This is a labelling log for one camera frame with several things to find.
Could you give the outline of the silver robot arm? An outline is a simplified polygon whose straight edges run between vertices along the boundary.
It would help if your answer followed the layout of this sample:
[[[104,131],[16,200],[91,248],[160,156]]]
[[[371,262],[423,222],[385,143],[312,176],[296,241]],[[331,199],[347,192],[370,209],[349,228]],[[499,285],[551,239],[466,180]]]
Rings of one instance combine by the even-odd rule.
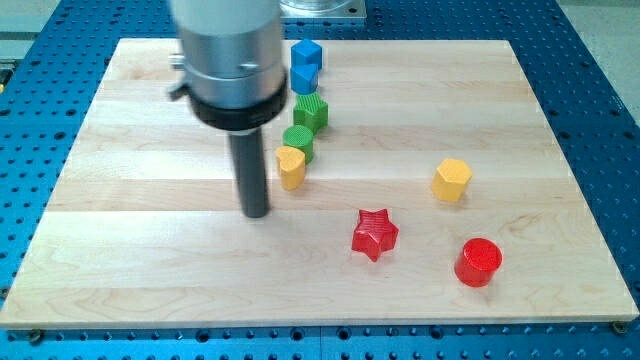
[[[173,101],[188,97],[202,122],[232,132],[277,116],[287,97],[278,0],[170,0],[169,9],[183,72]]]

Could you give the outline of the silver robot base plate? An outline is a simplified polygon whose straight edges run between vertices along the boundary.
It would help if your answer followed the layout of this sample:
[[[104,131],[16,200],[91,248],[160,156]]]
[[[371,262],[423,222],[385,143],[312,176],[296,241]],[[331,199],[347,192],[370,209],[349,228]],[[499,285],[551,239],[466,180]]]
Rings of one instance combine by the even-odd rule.
[[[365,0],[280,0],[285,23],[363,24],[367,19]]]

